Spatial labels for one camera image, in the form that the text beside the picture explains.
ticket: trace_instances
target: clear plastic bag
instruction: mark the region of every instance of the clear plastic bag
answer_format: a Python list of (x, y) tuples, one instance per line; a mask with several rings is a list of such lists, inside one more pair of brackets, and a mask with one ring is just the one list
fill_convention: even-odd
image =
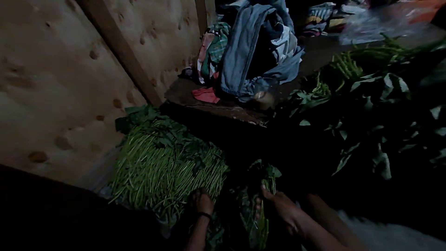
[(430, 22), (419, 17), (434, 12), (435, 8), (435, 5), (403, 2), (353, 15), (348, 17), (339, 42), (347, 45), (380, 41), (384, 39), (380, 33), (390, 37), (415, 34)]

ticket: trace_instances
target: denim cloth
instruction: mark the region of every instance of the denim cloth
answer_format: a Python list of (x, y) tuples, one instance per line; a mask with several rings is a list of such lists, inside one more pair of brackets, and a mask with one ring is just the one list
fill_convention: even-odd
[(274, 11), (277, 11), (278, 22), (283, 22), (294, 31), (293, 22), (286, 12), (285, 0), (245, 2), (240, 7), (232, 27), (223, 56), (221, 89), (234, 95), (241, 102), (251, 100), (255, 93), (267, 91), (272, 85), (283, 84), (295, 79), (299, 71), (299, 63), (304, 51), (298, 47), (293, 57), (288, 57), (283, 63), (258, 77), (246, 79), (260, 28), (265, 22), (266, 16)]

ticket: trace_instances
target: checkered cloth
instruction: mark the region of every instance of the checkered cloth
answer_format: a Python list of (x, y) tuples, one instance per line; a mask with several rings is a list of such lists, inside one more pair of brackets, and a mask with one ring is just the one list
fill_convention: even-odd
[(214, 40), (207, 49), (210, 57), (209, 61), (214, 67), (217, 67), (218, 63), (223, 57), (223, 53), (227, 45), (227, 37), (229, 36), (231, 27), (225, 22), (218, 22), (209, 26), (208, 30), (209, 33), (215, 34)]

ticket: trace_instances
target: plywood wall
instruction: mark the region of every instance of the plywood wall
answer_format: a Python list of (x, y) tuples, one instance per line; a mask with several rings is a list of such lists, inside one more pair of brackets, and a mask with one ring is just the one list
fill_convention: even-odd
[[(129, 68), (140, 66), (147, 78), (138, 83), (141, 89), (148, 96), (148, 86), (153, 87), (164, 101), (164, 93), (182, 69), (194, 61), (200, 48), (194, 0), (104, 0), (114, 24), (107, 23), (98, 7), (102, 0), (94, 4), (78, 1), (90, 9), (91, 18), (98, 22), (100, 29), (106, 30), (104, 36), (111, 37), (107, 40), (111, 47), (122, 47), (115, 32), (107, 28), (117, 26), (136, 57), (136, 62), (124, 64)], [(128, 57), (127, 52), (122, 54), (123, 58)]]
[(0, 163), (81, 187), (145, 103), (73, 0), (0, 2), (0, 75)]

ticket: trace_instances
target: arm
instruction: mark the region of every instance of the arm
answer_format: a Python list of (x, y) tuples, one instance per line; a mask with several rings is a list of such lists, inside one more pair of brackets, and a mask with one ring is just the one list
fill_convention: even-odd
[[(204, 188), (199, 189), (192, 195), (193, 203), (198, 213), (206, 213), (212, 215), (214, 211), (214, 203)], [(184, 249), (184, 251), (203, 251), (206, 246), (206, 232), (210, 219), (200, 215), (195, 223), (192, 235)]]
[(299, 209), (284, 193), (277, 192), (273, 195), (262, 186), (262, 194), (265, 199), (274, 204), (277, 214), (287, 223), (289, 232), (304, 240), (304, 246), (320, 251), (349, 250)]

